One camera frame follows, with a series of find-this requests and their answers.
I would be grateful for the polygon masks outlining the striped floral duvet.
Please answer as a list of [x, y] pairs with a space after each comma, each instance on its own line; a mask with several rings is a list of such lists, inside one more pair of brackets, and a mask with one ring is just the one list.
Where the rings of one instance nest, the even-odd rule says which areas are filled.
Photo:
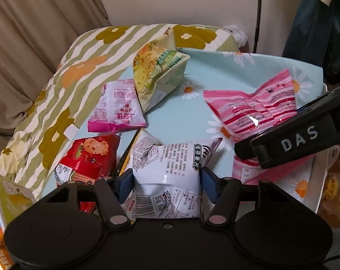
[[65, 130], [80, 127], [103, 85], [118, 79], [137, 51], [167, 29], [165, 23], [114, 26], [80, 35], [2, 150], [0, 175], [31, 189], [38, 198], [69, 145]]

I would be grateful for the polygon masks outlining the white plastic bag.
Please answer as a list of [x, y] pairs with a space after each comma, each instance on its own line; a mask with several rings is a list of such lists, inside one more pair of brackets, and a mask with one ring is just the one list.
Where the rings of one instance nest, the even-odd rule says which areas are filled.
[[234, 40], [236, 41], [239, 48], [245, 47], [248, 42], [248, 36], [245, 32], [243, 32], [238, 26], [236, 25], [228, 25], [224, 26], [224, 29], [228, 30], [234, 36]]

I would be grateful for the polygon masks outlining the green cardboard box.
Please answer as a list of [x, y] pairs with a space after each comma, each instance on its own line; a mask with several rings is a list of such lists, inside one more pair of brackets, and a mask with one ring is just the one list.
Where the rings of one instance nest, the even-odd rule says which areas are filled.
[[31, 189], [0, 175], [0, 229], [2, 231], [5, 231], [12, 220], [35, 203]]

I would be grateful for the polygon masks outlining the red snack packet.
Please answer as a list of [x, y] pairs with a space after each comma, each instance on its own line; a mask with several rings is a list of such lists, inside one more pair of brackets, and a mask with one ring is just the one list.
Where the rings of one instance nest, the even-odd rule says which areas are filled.
[[116, 169], [119, 143], [116, 134], [76, 139], [53, 171], [56, 185], [68, 181], [93, 185], [108, 177]]

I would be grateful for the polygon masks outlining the gold snack packet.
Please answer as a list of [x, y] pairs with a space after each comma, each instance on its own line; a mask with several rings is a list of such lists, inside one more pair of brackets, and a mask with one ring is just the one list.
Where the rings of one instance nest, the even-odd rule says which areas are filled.
[[116, 172], [116, 176], [120, 176], [122, 175], [125, 170], [126, 170], [126, 166], [130, 161], [130, 152], [132, 147], [134, 146], [140, 132], [142, 131], [142, 128], [137, 129], [136, 133], [134, 134], [133, 138], [131, 139], [131, 142], [129, 143], [128, 147], [126, 148], [125, 152], [122, 154], [118, 166], [117, 166], [117, 172]]

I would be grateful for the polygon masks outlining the green yellow snack packet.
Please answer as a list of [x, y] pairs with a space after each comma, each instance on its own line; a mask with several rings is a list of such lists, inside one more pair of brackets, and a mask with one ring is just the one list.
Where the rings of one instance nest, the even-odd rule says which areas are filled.
[[145, 44], [133, 60], [133, 78], [142, 111], [147, 113], [184, 78], [190, 56], [177, 50], [173, 28]]

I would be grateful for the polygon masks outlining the pink striped snack packet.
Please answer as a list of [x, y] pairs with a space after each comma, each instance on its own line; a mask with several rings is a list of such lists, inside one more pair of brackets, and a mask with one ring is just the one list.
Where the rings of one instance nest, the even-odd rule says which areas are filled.
[[248, 94], [205, 90], [203, 99], [237, 143], [297, 114], [290, 71], [285, 69]]

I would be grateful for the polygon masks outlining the large white snack packet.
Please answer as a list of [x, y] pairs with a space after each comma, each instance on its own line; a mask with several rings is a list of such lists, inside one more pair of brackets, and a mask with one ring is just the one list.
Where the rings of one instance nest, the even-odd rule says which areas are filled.
[[141, 130], [130, 151], [134, 188], [122, 205], [128, 217], [197, 218], [200, 215], [200, 169], [221, 138], [162, 145]]

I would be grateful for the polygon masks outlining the white magenta snack packet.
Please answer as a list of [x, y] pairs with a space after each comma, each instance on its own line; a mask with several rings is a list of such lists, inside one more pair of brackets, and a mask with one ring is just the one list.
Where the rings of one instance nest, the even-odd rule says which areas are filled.
[[118, 133], [146, 126], [133, 79], [106, 83], [88, 119], [88, 131]]

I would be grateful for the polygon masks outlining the beige curtain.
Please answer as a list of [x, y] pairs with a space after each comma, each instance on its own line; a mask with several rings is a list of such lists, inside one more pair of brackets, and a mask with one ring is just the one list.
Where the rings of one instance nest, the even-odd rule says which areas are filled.
[[99, 0], [0, 0], [0, 154], [71, 43], [108, 24]]

